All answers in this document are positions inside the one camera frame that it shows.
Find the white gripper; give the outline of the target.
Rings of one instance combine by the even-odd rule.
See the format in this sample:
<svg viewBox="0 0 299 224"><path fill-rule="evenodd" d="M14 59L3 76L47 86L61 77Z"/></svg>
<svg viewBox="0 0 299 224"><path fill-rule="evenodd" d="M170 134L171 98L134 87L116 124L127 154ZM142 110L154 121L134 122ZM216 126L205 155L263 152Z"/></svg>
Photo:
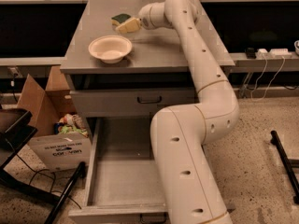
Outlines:
<svg viewBox="0 0 299 224"><path fill-rule="evenodd" d="M119 34L134 33L140 30L141 24L147 30L170 27L170 22L164 14L164 3L145 5L138 12L138 17L139 19L132 17L121 23L116 31Z"/></svg>

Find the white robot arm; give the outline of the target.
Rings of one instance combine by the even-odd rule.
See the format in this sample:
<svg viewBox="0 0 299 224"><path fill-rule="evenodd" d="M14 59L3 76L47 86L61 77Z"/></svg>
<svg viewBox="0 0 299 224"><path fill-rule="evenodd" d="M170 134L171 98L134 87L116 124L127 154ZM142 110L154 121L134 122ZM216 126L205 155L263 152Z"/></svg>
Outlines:
<svg viewBox="0 0 299 224"><path fill-rule="evenodd" d="M226 75L195 27L199 5L165 0L142 7L146 29L174 29L187 60L197 104L158 111L150 141L171 224L233 224L202 149L236 125L239 105Z"/></svg>

